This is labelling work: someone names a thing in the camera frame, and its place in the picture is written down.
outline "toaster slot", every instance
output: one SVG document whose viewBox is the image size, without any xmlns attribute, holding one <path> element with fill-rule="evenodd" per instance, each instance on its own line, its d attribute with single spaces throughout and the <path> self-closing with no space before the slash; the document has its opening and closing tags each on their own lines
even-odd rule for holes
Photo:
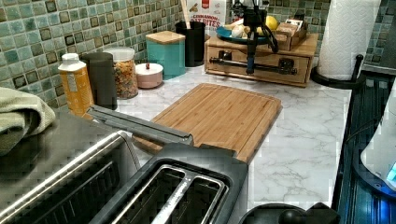
<svg viewBox="0 0 396 224">
<path fill-rule="evenodd" d="M 160 168 L 132 198 L 113 223 L 151 223 L 184 177 L 184 173 Z"/>
<path fill-rule="evenodd" d="M 168 223 L 205 223 L 213 215 L 220 189 L 219 183 L 195 178 L 172 213 L 171 222 Z"/>
</svg>

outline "black canister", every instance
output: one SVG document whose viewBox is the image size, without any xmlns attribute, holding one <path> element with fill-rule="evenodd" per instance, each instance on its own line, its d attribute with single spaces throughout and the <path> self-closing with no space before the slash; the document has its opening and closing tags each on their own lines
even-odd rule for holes
<svg viewBox="0 0 396 224">
<path fill-rule="evenodd" d="M 191 29 L 187 29 L 186 22 L 176 23 L 176 33 L 186 36 L 185 64 L 186 67 L 195 67 L 204 64 L 205 52 L 205 24 L 191 21 Z"/>
<path fill-rule="evenodd" d="M 94 103 L 107 109 L 117 109 L 113 55 L 95 52 L 83 55 L 81 60 L 87 64 Z"/>
</svg>

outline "paper towel roll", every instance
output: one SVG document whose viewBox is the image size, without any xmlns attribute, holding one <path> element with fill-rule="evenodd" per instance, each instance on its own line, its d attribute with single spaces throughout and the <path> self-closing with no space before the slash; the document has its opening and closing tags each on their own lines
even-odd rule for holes
<svg viewBox="0 0 396 224">
<path fill-rule="evenodd" d="M 318 72 L 350 80 L 356 56 L 365 56 L 381 0 L 332 0 L 318 59 Z"/>
</svg>

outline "marble countertop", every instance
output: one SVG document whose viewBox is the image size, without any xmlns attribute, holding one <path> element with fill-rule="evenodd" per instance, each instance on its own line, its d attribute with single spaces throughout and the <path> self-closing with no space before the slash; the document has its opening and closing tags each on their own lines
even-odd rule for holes
<svg viewBox="0 0 396 224">
<path fill-rule="evenodd" d="M 260 145 L 248 171 L 250 209 L 264 203 L 287 203 L 308 209 L 330 206 L 335 184 L 350 91 L 320 86 L 306 88 L 240 78 L 213 76 L 203 66 L 166 80 L 159 88 L 139 90 L 119 100 L 118 112 L 151 120 L 200 83 L 231 86 L 274 96 L 282 110 Z M 137 150 L 141 165 L 151 155 Z"/>
</svg>

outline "towel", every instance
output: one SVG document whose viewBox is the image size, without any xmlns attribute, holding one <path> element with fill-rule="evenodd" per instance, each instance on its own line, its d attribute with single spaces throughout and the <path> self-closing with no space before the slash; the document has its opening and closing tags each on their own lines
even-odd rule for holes
<svg viewBox="0 0 396 224">
<path fill-rule="evenodd" d="M 38 96 L 0 87 L 0 156 L 23 137 L 43 132 L 54 120 L 54 111 Z"/>
</svg>

